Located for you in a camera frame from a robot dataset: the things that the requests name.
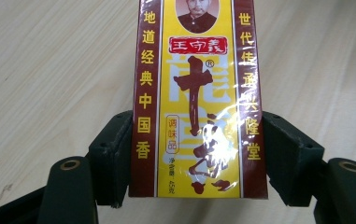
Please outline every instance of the spice package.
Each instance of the spice package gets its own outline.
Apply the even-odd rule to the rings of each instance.
[[[131,197],[267,198],[252,0],[141,0]]]

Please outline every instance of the portrait of man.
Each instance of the portrait of man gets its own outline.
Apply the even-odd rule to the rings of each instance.
[[[212,0],[177,0],[186,1],[189,13],[181,15],[178,20],[186,30],[201,34],[209,30],[216,21],[216,17],[208,13]]]

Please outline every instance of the wooden table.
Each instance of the wooden table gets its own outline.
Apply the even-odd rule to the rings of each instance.
[[[263,109],[356,161],[356,1],[256,0]],[[0,0],[0,206],[132,109],[138,1]],[[314,223],[269,200],[130,199],[100,223]]]

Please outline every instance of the wood grain surface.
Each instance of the wood grain surface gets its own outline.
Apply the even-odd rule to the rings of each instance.
[[[356,161],[356,1],[255,0],[263,109]],[[0,206],[132,109],[138,1],[0,0]],[[131,199],[100,223],[315,223],[269,200]]]

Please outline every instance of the light wood surface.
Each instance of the light wood surface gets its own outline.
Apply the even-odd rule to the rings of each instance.
[[[138,1],[0,0],[0,206],[132,109]],[[255,0],[263,109],[356,161],[356,1]],[[269,200],[130,199],[100,223],[314,223]]]

